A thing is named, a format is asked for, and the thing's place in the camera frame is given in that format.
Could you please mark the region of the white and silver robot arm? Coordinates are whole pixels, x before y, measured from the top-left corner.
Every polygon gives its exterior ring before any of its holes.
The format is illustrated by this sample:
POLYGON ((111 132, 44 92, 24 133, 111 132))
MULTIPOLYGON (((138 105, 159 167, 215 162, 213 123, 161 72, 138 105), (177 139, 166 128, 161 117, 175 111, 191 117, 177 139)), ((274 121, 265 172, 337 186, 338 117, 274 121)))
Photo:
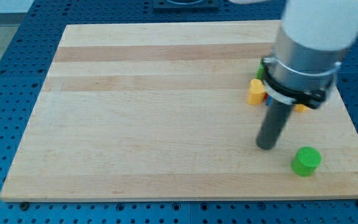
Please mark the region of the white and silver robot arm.
POLYGON ((358 36, 358 0, 289 0, 262 81, 271 105, 315 109, 358 36))

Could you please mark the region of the green block behind arm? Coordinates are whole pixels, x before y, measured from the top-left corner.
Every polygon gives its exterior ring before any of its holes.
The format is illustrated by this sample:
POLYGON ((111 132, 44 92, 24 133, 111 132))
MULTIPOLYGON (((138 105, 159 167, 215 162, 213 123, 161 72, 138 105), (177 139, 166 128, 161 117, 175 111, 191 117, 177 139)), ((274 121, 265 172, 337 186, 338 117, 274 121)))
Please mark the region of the green block behind arm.
POLYGON ((264 66, 262 64, 259 65, 258 71, 257 71, 257 76, 256 79, 258 80, 263 80, 264 77, 264 66))

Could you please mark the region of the blue block under arm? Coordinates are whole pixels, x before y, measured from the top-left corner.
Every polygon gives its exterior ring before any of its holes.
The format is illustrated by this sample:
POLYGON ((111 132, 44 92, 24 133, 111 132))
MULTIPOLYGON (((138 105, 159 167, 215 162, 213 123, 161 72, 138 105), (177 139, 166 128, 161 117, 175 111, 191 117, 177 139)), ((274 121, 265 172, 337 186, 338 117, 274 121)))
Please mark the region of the blue block under arm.
POLYGON ((265 105, 270 106, 271 102, 272 102, 272 97, 269 95, 266 99, 265 105))

